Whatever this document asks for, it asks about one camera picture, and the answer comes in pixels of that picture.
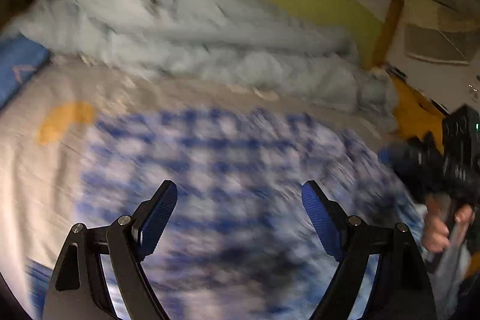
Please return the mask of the right hand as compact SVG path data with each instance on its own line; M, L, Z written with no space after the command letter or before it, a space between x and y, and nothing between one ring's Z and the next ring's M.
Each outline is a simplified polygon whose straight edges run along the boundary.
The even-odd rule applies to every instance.
M433 194L425 199L427 213L424 218L424 229L421 245L431 253L442 253L450 245L450 231L441 218L441 205ZM455 220L460 231L455 243L462 244L467 230L475 218L475 213L469 205L464 205L456 212Z

